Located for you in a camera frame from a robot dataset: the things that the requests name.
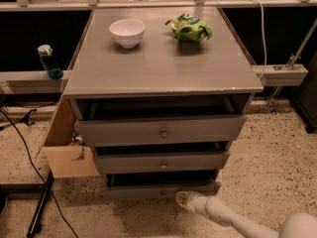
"green plastic bag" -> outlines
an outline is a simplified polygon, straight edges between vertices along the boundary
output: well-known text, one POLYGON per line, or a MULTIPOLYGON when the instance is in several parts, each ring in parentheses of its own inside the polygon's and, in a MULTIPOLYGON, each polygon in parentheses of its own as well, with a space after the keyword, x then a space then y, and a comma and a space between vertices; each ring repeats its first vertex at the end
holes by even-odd
POLYGON ((206 22, 188 14, 168 20, 165 24, 171 26, 175 37, 181 41, 201 41, 206 37, 209 40, 212 37, 211 29, 206 22))

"speckled concrete floor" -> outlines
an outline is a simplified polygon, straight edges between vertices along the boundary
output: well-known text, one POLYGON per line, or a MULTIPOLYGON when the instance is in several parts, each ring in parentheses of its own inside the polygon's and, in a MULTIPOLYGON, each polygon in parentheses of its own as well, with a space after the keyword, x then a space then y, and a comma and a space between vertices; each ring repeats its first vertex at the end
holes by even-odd
MULTIPOLYGON (((218 177, 218 196, 237 212, 278 230, 292 212, 317 216, 317 134, 305 132, 287 100, 278 100, 276 111, 271 115, 262 101, 253 102, 218 177)), ((48 125, 18 125, 45 177, 48 163, 38 151, 48 125)), ((12 128, 0 132, 0 149, 0 183, 40 182, 12 128)), ((79 237, 242 237, 231 227, 184 211, 172 199, 106 200, 102 178, 56 179, 53 191, 79 237)), ((36 206, 36 200, 9 200, 0 216, 0 237, 26 237, 36 206)), ((51 199, 42 226, 38 237, 73 237, 51 199)))

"gray countertop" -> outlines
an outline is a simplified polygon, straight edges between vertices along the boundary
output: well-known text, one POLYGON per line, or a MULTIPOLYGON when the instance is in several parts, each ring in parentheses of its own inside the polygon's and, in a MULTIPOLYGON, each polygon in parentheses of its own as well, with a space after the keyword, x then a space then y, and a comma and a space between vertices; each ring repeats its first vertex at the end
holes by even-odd
POLYGON ((97 9, 64 95, 256 93, 263 90, 216 7, 97 9), (187 13, 206 21, 210 40, 179 42, 164 23, 187 13), (134 18, 146 25, 133 49, 112 39, 110 25, 134 18))

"white bowl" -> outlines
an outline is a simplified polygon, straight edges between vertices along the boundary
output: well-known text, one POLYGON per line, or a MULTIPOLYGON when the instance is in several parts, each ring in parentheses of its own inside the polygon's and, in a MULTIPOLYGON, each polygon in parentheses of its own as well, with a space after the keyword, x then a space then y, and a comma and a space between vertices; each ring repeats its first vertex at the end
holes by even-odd
POLYGON ((109 30, 113 39, 123 48, 131 49, 142 39, 145 25, 138 20, 126 19, 113 23, 109 30))

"white robotic arm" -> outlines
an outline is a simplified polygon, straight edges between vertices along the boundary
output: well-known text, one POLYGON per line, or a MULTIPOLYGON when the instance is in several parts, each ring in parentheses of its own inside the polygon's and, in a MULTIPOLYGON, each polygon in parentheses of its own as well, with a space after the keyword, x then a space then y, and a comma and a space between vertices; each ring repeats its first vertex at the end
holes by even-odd
POLYGON ((189 212, 200 214, 220 225, 232 226, 248 238, 316 238, 317 218, 297 213, 283 223, 280 233, 239 215, 216 196, 204 196, 195 191, 180 191, 176 201, 189 212))

